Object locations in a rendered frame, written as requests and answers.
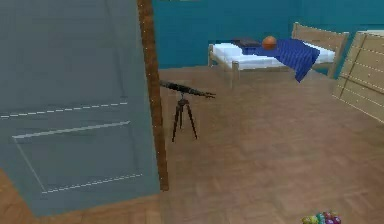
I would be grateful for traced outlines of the light wooden chest of drawers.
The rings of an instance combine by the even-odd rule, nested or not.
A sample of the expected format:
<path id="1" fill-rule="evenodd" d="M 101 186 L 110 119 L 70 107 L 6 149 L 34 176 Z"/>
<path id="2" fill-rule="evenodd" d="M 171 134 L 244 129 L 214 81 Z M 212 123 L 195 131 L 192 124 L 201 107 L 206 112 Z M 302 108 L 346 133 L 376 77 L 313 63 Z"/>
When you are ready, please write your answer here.
<path id="1" fill-rule="evenodd" d="M 384 123 L 384 30 L 356 32 L 333 96 Z"/>

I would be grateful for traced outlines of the multicoloured round object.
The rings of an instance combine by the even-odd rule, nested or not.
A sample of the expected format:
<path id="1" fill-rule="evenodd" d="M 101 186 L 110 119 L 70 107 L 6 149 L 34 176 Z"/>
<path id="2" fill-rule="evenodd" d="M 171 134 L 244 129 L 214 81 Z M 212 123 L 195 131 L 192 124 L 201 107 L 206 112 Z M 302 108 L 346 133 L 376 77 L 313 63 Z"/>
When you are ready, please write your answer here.
<path id="1" fill-rule="evenodd" d="M 324 211 L 315 215 L 305 216 L 301 219 L 302 224 L 342 224 L 342 220 L 337 212 Z"/>

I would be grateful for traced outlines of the wooden bed white mattress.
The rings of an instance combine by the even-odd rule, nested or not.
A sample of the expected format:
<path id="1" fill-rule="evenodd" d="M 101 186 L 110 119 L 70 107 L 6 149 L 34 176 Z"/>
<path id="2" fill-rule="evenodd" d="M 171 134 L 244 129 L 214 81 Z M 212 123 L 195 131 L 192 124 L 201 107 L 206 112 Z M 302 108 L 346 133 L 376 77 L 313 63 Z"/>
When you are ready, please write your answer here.
<path id="1" fill-rule="evenodd" d="M 301 40 L 306 45 L 318 49 L 320 55 L 310 70 L 326 69 L 327 76 L 333 78 L 348 37 L 349 32 L 323 30 L 295 22 L 289 38 Z M 295 79 L 295 71 L 275 58 L 243 55 L 241 48 L 232 42 L 215 43 L 208 46 L 208 66 L 212 67 L 214 63 L 230 73 L 230 87 L 233 87 L 234 81 L 241 77 L 242 71 L 292 70 Z"/>

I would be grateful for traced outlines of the grey room door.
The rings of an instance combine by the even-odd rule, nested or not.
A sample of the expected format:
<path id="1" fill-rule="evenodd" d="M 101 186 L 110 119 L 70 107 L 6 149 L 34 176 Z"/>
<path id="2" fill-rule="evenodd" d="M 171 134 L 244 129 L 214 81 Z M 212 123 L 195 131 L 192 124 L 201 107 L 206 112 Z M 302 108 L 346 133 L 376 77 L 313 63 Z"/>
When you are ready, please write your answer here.
<path id="1" fill-rule="evenodd" d="M 137 0 L 0 0 L 0 168 L 37 217 L 159 193 Z"/>

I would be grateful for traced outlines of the black telescope on tripod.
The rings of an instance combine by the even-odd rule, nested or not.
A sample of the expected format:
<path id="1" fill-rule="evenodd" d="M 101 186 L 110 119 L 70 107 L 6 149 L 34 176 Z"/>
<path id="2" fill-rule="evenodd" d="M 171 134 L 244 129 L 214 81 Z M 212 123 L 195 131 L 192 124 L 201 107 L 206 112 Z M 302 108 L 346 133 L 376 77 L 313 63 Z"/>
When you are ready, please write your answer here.
<path id="1" fill-rule="evenodd" d="M 165 81 L 165 80 L 160 80 L 159 84 L 161 87 L 179 92 L 180 96 L 181 96 L 181 98 L 177 101 L 177 105 L 175 107 L 175 116 L 174 116 L 173 131 L 172 131 L 172 141 L 175 141 L 177 128 L 182 128 L 184 109 L 187 109 L 189 120 L 190 120 L 192 130 L 194 133 L 194 137 L 198 138 L 194 119 L 193 119 L 193 115 L 192 115 L 192 110 L 190 107 L 190 102 L 188 99 L 186 99 L 184 97 L 184 95 L 190 94 L 190 95 L 202 96 L 205 98 L 214 98 L 215 93 L 199 91 L 197 89 L 193 89 L 193 88 L 185 86 L 185 85 L 172 83 L 172 82 Z"/>

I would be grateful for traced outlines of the blue striped blanket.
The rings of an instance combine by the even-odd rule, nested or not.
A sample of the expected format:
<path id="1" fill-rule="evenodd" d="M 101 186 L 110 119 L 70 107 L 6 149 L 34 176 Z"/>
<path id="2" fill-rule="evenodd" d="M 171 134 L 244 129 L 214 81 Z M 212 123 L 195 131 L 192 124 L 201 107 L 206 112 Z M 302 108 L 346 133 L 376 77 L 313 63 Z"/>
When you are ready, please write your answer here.
<path id="1" fill-rule="evenodd" d="M 306 45 L 298 39 L 278 39 L 272 50 L 259 47 L 241 47 L 243 55 L 273 57 L 283 65 L 295 71 L 295 79 L 301 82 L 315 64 L 320 55 L 316 48 Z"/>

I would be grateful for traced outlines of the orange basketball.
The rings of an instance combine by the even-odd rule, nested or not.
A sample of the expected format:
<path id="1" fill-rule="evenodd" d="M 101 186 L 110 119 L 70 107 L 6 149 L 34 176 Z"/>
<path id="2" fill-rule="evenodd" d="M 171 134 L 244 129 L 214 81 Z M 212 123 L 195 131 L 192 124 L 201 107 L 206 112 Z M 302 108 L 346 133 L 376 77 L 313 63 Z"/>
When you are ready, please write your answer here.
<path id="1" fill-rule="evenodd" d="M 277 46 L 277 40 L 273 36 L 267 36 L 262 41 L 262 47 L 265 50 L 273 50 Z"/>

